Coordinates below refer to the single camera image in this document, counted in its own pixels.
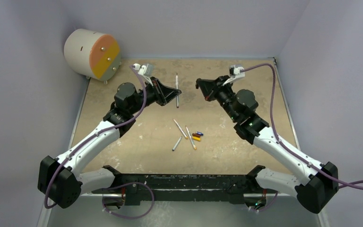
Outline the white pen orange tip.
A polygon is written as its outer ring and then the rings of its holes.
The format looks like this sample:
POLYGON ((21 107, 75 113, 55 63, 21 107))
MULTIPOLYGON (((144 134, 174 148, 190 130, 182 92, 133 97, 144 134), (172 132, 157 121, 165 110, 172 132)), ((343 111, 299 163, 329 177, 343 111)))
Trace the white pen orange tip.
POLYGON ((195 143, 194 143, 194 140, 193 140, 193 138, 192 138, 192 134, 190 133, 190 130, 189 130, 188 126, 186 125, 186 126, 185 126, 185 128, 186 128, 187 135, 188 135, 188 137, 189 137, 189 140, 190 140, 190 142, 191 142, 191 144, 192 144, 193 149, 194 149, 194 150, 197 150, 197 147, 196 147, 196 145, 195 145, 195 143))

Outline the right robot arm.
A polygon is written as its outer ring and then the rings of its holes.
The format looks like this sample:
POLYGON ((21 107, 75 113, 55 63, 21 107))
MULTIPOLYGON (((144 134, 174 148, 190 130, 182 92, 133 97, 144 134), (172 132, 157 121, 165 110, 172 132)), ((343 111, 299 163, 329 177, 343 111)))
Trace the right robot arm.
POLYGON ((246 180, 251 192, 272 189, 295 197, 309 212, 320 213, 338 192, 338 168, 331 162, 322 163, 304 154, 276 133, 276 130, 256 114, 259 106, 252 91, 233 92, 228 76, 217 79, 197 79, 206 101, 217 101, 235 124, 236 134, 243 140, 270 154, 291 173, 284 174, 257 166, 246 180))

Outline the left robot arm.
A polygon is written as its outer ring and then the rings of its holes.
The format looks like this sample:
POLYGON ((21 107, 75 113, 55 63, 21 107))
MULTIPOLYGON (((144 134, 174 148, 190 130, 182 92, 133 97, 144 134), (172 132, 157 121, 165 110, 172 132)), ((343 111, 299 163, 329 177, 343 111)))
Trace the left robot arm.
POLYGON ((37 188, 45 197, 43 205, 65 209, 87 190, 105 188, 109 193, 121 190, 122 180, 106 168, 91 172, 89 180, 81 172, 108 145, 121 138, 135 123, 144 108, 152 103, 165 106, 182 92, 150 78, 137 90, 130 82, 118 86, 109 112, 95 129, 77 145, 56 158, 46 156, 40 162, 37 188))

